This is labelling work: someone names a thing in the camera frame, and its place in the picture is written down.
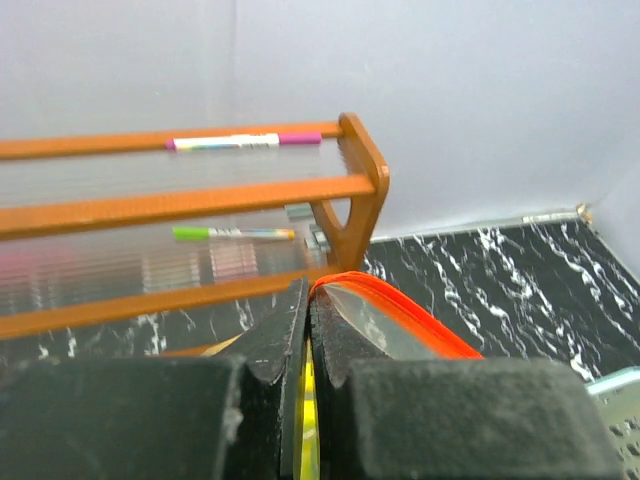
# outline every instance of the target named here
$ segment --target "wooden rail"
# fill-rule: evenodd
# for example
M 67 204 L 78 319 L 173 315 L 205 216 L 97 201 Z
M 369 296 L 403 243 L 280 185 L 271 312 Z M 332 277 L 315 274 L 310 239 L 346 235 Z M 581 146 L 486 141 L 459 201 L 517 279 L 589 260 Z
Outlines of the wooden rail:
M 9 315 L 0 318 L 0 339 L 123 320 L 146 313 L 198 307 L 210 303 L 265 295 L 286 290 L 291 282 L 304 276 L 313 283 L 324 275 L 339 272 L 340 270 L 336 266 L 320 267 L 266 277 L 246 278 L 216 285 L 72 305 L 55 310 Z
M 325 138 L 340 136 L 335 122 L 292 123 L 254 127 L 194 128 L 162 132 L 90 135 L 64 138 L 36 138 L 0 141 L 0 160 L 68 157 L 105 153 L 164 150 L 173 138 L 224 137 L 227 135 L 260 135 L 265 133 L 320 132 Z
M 366 175 L 0 209 L 0 240 L 228 215 L 371 195 Z
M 373 191 L 351 198 L 349 218 L 340 224 L 330 201 L 311 202 L 316 223 L 323 229 L 340 267 L 360 270 L 378 215 L 389 190 L 390 174 L 384 157 L 355 114 L 340 115 L 343 135 L 338 139 L 345 160 L 352 171 L 364 171 Z

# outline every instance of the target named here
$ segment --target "orange bag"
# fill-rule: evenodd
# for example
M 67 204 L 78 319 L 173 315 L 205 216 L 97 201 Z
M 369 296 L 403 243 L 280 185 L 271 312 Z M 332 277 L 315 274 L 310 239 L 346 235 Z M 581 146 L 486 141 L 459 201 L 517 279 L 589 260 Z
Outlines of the orange bag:
M 385 317 L 401 326 L 435 355 L 447 359 L 483 358 L 460 337 L 440 323 L 404 293 L 387 282 L 362 272 L 345 272 L 321 277 L 311 288 L 312 295 L 323 286 L 339 286 L 371 304 Z

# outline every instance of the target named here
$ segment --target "black marble surface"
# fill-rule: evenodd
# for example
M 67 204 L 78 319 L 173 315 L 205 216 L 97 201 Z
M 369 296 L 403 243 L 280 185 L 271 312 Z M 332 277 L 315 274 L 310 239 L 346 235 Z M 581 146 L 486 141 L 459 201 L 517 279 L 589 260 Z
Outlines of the black marble surface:
M 640 365 L 640 285 L 580 222 L 371 245 L 364 270 L 400 288 L 485 356 L 546 356 L 585 380 Z M 281 294 L 141 315 L 0 343 L 0 362 L 138 356 L 247 330 Z
M 582 222 L 371 245 L 365 271 L 485 356 L 544 356 L 585 380 L 640 365 L 640 285 Z

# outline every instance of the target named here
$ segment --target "wooden shelf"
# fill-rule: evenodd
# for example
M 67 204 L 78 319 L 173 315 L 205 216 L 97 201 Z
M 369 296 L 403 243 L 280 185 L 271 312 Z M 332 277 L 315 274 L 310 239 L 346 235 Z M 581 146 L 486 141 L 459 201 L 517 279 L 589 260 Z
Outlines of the wooden shelf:
M 0 338 L 32 335 L 47 330 L 110 322 L 141 314 L 262 295 L 283 290 L 292 280 L 302 276 L 307 276 L 313 282 L 322 275 L 358 269 L 389 188 L 387 165 L 354 114 L 342 114 L 338 122 L 333 123 L 0 142 L 2 168 L 2 162 L 20 159 L 161 150 L 168 140 L 176 137 L 308 131 L 319 131 L 325 138 L 337 139 L 349 172 L 347 175 L 4 208 L 0 209 L 0 241 L 309 203 L 316 223 L 322 227 L 331 244 L 332 252 L 327 256 L 326 267 L 310 265 L 307 269 L 286 273 L 8 315 L 0 318 Z M 331 207 L 331 200 L 334 199 L 351 201 L 350 215 L 344 225 L 337 221 Z M 37 265 L 29 265 L 29 268 L 37 269 Z

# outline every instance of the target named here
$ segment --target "white backdrop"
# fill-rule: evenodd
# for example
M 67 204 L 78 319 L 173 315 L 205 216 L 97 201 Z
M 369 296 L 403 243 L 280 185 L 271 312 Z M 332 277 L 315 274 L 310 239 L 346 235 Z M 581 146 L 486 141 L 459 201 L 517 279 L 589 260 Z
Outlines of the white backdrop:
M 640 153 L 638 25 L 637 0 L 3 2 L 0 137 L 349 110 L 391 167 L 377 235 L 571 208 Z

